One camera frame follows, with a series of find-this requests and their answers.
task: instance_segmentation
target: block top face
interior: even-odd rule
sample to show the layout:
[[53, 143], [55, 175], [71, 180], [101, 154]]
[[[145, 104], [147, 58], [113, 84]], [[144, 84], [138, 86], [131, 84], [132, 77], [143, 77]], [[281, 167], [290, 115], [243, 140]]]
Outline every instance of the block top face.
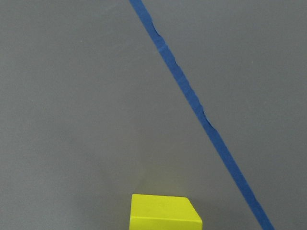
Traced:
[[131, 217], [202, 222], [186, 197], [133, 194]]

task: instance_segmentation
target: block front face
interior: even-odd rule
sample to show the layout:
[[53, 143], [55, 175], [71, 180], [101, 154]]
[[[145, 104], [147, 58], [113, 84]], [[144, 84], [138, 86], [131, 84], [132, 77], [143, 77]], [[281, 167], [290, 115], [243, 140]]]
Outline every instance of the block front face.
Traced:
[[130, 230], [202, 230], [202, 220], [185, 197], [133, 194]]
[[202, 230], [202, 222], [132, 217], [129, 230]]

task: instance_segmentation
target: gray surface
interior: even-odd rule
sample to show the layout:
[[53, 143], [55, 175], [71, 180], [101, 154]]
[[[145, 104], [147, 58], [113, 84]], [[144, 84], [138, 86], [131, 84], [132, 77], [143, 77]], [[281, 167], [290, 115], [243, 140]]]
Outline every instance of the gray surface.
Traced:
[[[306, 2], [145, 3], [276, 229], [306, 229]], [[132, 193], [260, 229], [127, 1], [0, 22], [1, 230], [128, 229]]]

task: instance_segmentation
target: yellow block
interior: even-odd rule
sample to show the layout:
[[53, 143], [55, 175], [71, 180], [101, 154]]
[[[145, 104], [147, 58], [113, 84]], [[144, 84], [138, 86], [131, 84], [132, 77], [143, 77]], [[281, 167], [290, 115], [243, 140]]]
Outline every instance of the yellow block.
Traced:
[[185, 197], [133, 194], [129, 230], [202, 230], [202, 220]]

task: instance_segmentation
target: blue tape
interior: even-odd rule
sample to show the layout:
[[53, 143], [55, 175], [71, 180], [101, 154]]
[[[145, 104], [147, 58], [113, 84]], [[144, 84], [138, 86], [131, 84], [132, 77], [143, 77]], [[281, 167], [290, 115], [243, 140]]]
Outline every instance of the blue tape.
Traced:
[[238, 165], [236, 164], [231, 153], [229, 152], [220, 134], [208, 121], [206, 114], [204, 113], [204, 109], [197, 95], [191, 88], [183, 71], [177, 65], [174, 55], [168, 48], [167, 44], [165, 43], [165, 40], [156, 31], [153, 25], [151, 16], [148, 13], [147, 9], [145, 8], [144, 4], [142, 3], [141, 0], [130, 0], [130, 3], [135, 9], [137, 15], [139, 16], [145, 29], [147, 30], [150, 38], [154, 42], [158, 51], [160, 52], [167, 67], [173, 74], [173, 77], [175, 78], [177, 84], [181, 88], [183, 94], [185, 95], [187, 101], [189, 102], [199, 122], [201, 123], [202, 127], [204, 128], [207, 135], [209, 136], [212, 144], [214, 145], [216, 151], [218, 152], [221, 159], [223, 160], [226, 168], [228, 169], [229, 173], [231, 174], [232, 178], [237, 184], [239, 190], [241, 191], [246, 202], [248, 203], [250, 209], [254, 213], [254, 216], [256, 217], [257, 221], [261, 225], [262, 229], [263, 230], [274, 230], [273, 225], [271, 224], [269, 218], [265, 214], [260, 203], [255, 198], [253, 191], [248, 185], [246, 179], [244, 178], [242, 172], [240, 171]]

